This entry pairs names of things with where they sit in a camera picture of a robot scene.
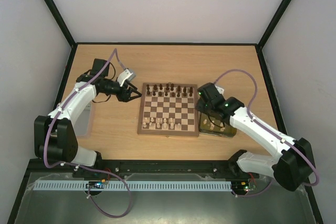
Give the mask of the yellow tin tray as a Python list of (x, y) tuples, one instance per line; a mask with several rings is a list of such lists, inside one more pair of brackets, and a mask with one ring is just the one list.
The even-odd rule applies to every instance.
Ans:
[(237, 133), (236, 128), (201, 112), (199, 113), (198, 131), (202, 134), (229, 138), (233, 138)]

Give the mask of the wooden chess board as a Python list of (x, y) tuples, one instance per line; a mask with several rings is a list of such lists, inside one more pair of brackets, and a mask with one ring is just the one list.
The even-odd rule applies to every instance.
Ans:
[(137, 133), (198, 137), (197, 101), (195, 84), (145, 82)]

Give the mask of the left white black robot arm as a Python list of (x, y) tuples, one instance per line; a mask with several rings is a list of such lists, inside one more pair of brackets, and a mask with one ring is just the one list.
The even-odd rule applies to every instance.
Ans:
[(79, 146), (74, 125), (79, 116), (97, 95), (116, 96), (120, 102), (141, 97), (137, 87), (131, 84), (135, 73), (125, 68), (116, 80), (108, 78), (110, 62), (95, 59), (92, 68), (82, 73), (73, 90), (47, 116), (34, 121), (34, 149), (48, 168), (66, 163), (93, 167), (100, 155), (96, 151)]

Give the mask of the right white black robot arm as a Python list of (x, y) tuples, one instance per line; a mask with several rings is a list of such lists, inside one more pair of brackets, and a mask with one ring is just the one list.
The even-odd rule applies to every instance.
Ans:
[(268, 156), (242, 153), (229, 164), (232, 176), (239, 178), (246, 172), (257, 173), (275, 179), (286, 190), (295, 191), (317, 172), (312, 147), (306, 139), (296, 140), (279, 132), (235, 97), (225, 99), (211, 82), (197, 91), (197, 111), (244, 132), (269, 153)]

